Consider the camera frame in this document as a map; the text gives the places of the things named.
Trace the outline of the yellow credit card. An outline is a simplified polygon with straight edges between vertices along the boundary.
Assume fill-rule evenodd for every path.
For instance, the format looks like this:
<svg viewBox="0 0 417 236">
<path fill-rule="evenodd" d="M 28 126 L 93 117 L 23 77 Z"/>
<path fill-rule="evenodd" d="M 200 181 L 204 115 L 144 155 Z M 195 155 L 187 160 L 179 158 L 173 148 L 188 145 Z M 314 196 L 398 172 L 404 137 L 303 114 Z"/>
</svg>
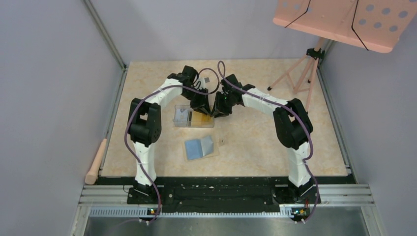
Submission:
<svg viewBox="0 0 417 236">
<path fill-rule="evenodd" d="M 190 126 L 199 128 L 213 128 L 214 119 L 211 116 L 192 111 Z"/>
</svg>

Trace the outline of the clear plastic card box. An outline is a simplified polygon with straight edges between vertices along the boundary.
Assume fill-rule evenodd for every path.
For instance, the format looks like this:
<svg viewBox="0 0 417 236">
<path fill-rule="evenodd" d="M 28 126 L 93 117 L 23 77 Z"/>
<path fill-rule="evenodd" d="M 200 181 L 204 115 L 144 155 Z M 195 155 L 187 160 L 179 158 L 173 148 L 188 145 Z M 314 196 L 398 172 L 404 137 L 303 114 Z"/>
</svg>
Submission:
<svg viewBox="0 0 417 236">
<path fill-rule="evenodd" d="M 196 112 L 189 105 L 175 105 L 173 118 L 175 127 L 182 128 L 214 128 L 214 118 Z"/>
</svg>

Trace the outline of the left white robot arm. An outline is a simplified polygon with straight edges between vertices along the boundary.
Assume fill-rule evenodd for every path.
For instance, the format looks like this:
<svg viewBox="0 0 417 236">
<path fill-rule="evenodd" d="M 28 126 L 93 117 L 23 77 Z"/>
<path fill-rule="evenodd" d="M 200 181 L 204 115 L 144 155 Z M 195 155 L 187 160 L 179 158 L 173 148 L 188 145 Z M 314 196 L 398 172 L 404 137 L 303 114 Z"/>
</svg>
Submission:
<svg viewBox="0 0 417 236">
<path fill-rule="evenodd" d="M 129 147 L 128 150 L 133 154 L 137 164 L 133 192 L 139 193 L 139 197 L 145 203 L 161 201 L 155 184 L 154 153 L 156 142 L 162 132 L 162 109 L 176 97 L 183 96 L 189 100 L 194 111 L 205 115 L 211 113 L 209 91 L 195 86 L 198 78 L 198 71 L 186 65 L 180 73 L 170 74 L 150 95 L 131 101 L 124 139 L 133 142 L 133 147 Z"/>
</svg>

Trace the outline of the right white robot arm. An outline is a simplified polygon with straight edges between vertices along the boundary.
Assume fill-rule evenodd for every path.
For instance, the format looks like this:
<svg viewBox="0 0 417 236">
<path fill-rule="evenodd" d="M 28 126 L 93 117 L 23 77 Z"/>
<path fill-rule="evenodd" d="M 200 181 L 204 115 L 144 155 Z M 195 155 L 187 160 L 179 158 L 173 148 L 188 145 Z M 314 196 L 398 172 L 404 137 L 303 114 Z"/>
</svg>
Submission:
<svg viewBox="0 0 417 236">
<path fill-rule="evenodd" d="M 309 199 L 317 204 L 320 196 L 318 183 L 307 164 L 314 152 L 311 140 L 313 126 L 302 102 L 297 98 L 278 99 L 251 84 L 242 85 L 234 74 L 223 78 L 220 84 L 222 91 L 216 93 L 213 116 L 228 116 L 235 105 L 271 116 L 277 138 L 288 152 L 289 198 L 295 203 Z"/>
</svg>

